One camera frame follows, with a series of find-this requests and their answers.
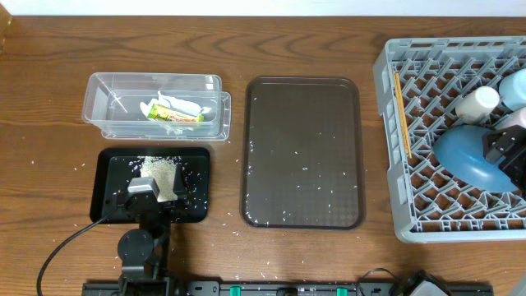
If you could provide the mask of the pink plastic cup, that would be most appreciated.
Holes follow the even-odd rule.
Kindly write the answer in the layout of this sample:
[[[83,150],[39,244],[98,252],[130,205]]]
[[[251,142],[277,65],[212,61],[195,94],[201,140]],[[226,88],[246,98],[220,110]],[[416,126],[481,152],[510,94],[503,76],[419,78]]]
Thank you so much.
[[[496,125],[495,129],[501,130],[515,125],[526,127],[526,108],[521,108],[509,115],[506,115],[504,119]]]

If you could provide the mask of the dark blue plate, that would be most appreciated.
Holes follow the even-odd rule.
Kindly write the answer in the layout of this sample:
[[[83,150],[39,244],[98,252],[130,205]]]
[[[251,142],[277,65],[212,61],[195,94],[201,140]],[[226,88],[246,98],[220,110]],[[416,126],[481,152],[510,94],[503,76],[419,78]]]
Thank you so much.
[[[517,191],[498,164],[484,157],[482,138],[489,131],[472,125],[452,127],[436,140],[433,154],[445,170],[481,191]]]

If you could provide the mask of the white plastic cup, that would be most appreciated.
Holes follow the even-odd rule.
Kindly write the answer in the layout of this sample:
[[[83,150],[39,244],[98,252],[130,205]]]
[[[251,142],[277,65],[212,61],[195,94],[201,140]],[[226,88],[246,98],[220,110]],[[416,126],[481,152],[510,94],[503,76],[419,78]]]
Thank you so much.
[[[489,115],[499,103],[500,96],[495,89],[481,86],[461,99],[455,112],[465,123],[474,124]]]

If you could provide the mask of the light blue bowl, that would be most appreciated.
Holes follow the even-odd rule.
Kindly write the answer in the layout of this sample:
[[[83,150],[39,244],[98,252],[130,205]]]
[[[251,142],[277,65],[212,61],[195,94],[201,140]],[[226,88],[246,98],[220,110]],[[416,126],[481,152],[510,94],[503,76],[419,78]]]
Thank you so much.
[[[525,69],[519,70],[505,77],[499,85],[502,103],[512,111],[525,107],[525,75]]]

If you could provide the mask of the green yellow snack wrapper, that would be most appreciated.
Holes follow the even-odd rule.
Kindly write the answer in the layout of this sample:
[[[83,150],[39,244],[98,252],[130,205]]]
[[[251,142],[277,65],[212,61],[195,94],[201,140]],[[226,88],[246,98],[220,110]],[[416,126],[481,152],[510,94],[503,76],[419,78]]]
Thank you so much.
[[[161,104],[153,104],[149,113],[147,114],[147,118],[163,122],[200,123],[204,121],[204,116],[201,114],[198,116],[192,116],[175,109],[169,109]]]

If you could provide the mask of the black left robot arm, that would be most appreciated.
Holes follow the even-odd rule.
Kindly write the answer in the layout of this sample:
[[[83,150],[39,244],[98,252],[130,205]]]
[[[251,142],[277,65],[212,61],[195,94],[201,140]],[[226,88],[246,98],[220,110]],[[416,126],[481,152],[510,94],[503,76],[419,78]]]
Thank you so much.
[[[158,201],[159,187],[152,177],[133,178],[118,205],[139,227],[127,231],[118,242],[122,274],[119,296],[186,293],[184,284],[168,274],[171,223],[182,213],[176,201]]]

